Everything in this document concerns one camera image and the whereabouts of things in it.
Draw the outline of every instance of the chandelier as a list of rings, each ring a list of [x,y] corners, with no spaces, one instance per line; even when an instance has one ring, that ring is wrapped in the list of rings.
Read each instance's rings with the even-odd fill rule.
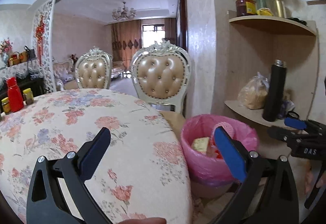
[[[117,9],[114,9],[112,12],[112,18],[116,21],[119,21],[121,19],[126,19],[126,20],[133,20],[136,16],[136,11],[134,8],[131,8],[130,11],[128,11],[128,7],[125,6],[125,1],[123,2],[123,9],[121,11],[121,7]]]

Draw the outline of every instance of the round dining table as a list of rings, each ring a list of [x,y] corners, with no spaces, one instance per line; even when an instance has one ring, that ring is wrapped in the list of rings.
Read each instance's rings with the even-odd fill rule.
[[[144,101],[107,89],[45,94],[16,113],[2,113],[0,190],[19,218],[26,223],[38,157],[77,152],[102,127],[110,130],[111,143],[85,185],[107,217],[113,223],[148,217],[191,223],[188,170],[171,127]],[[70,207],[69,192],[62,190]]]

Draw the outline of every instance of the black thermos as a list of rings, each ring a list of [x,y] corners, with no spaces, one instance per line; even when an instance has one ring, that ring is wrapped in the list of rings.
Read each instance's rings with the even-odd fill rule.
[[[272,65],[271,81],[262,115],[266,121],[274,122],[277,114],[280,112],[285,78],[286,63],[281,60],[275,60],[275,63]]]

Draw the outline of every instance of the pink trash bin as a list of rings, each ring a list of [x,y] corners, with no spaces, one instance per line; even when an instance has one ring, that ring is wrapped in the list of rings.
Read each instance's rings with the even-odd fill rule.
[[[233,127],[233,139],[240,141],[248,151],[256,150],[259,143],[255,129],[238,120],[210,114],[188,119],[181,131],[181,146],[188,165],[192,192],[198,197],[220,196],[236,181],[223,159],[208,157],[191,148],[194,139],[210,137],[214,126],[220,122]]]

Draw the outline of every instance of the curtain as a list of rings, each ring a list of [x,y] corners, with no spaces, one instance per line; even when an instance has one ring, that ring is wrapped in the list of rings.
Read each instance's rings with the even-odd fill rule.
[[[176,18],[165,18],[165,40],[170,40],[171,44],[177,44]]]
[[[141,20],[112,24],[113,60],[122,61],[126,70],[141,47]]]

